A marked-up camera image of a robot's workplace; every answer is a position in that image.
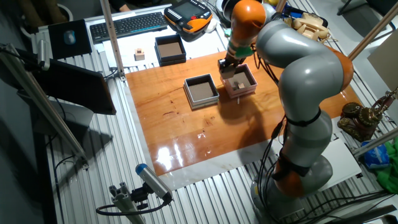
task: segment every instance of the open cardboard box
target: open cardboard box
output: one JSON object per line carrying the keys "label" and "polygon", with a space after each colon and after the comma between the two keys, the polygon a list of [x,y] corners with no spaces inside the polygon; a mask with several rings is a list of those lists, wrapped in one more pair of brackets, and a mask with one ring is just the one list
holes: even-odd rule
{"label": "open cardboard box", "polygon": [[220,95],[210,74],[187,78],[183,87],[193,110],[218,102]]}
{"label": "open cardboard box", "polygon": [[230,98],[252,93],[257,88],[257,81],[246,64],[237,66],[232,78],[220,78]]}
{"label": "open cardboard box", "polygon": [[187,53],[179,34],[155,38],[155,51],[160,66],[187,61]]}

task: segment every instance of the blue cap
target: blue cap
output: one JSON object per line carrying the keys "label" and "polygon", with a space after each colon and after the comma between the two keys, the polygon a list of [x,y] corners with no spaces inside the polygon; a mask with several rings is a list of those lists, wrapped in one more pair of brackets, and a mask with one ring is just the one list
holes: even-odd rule
{"label": "blue cap", "polygon": [[139,175],[147,166],[147,164],[138,164],[136,166],[136,173]]}

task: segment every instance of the metal pole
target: metal pole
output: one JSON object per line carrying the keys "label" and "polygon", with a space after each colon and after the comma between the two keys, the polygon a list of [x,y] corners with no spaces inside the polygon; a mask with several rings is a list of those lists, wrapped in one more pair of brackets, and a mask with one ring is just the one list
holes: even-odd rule
{"label": "metal pole", "polygon": [[[17,50],[12,45],[8,45],[6,50],[18,55]],[[61,138],[71,148],[73,153],[85,160],[86,154],[83,148],[69,130],[68,126],[65,124],[58,112],[51,105],[51,102],[45,95],[43,89],[37,83],[35,77],[30,72],[25,70],[22,61],[19,58],[4,52],[0,53],[0,59],[5,63],[16,80],[21,84],[27,94],[29,94],[33,102],[48,119],[50,124],[55,128],[55,130],[58,132],[58,135],[61,136]]]}
{"label": "metal pole", "polygon": [[109,7],[109,1],[108,0],[100,0],[100,1],[101,1],[102,12],[104,13],[106,27],[108,29],[108,34],[111,39],[113,55],[116,59],[116,65],[118,66],[119,76],[120,79],[124,81],[126,80],[126,77],[124,76],[123,62],[122,62],[122,57],[120,56],[118,38],[116,37],[116,31],[114,29],[111,8]]}
{"label": "metal pole", "polygon": [[284,10],[286,2],[287,2],[287,0],[279,0],[278,5],[276,5],[275,10],[277,12],[282,12]]}
{"label": "metal pole", "polygon": [[366,35],[366,37],[355,47],[349,54],[348,58],[352,61],[366,46],[387,26],[388,23],[398,14],[398,2],[390,9],[390,11],[380,20],[380,22]]}
{"label": "metal pole", "polygon": [[383,134],[379,138],[369,142],[369,144],[362,146],[361,148],[357,149],[353,154],[355,157],[359,157],[360,155],[368,152],[369,150],[380,146],[381,144],[385,143],[386,141],[390,141],[391,139],[398,136],[398,128],[394,128],[393,130],[389,131],[386,134]]}

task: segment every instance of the wooden tabletop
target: wooden tabletop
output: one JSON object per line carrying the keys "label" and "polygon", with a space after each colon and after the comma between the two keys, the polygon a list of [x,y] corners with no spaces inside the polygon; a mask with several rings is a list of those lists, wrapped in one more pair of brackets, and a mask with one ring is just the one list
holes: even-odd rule
{"label": "wooden tabletop", "polygon": [[[217,60],[226,52],[126,75],[150,157],[162,175],[271,138],[284,116],[278,89],[268,74],[246,59],[258,86],[256,92],[230,99],[220,80]],[[283,69],[272,67],[279,78]],[[192,111],[183,90],[186,78],[210,73],[220,94],[217,105]],[[331,118],[348,102],[358,102],[348,87],[320,107]]]}

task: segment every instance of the computer mouse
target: computer mouse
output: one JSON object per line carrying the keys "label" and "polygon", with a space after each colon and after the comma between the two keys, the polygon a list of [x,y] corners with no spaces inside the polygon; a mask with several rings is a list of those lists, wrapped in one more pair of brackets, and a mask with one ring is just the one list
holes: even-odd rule
{"label": "computer mouse", "polygon": [[63,41],[67,45],[76,43],[75,31],[68,30],[63,33]]}

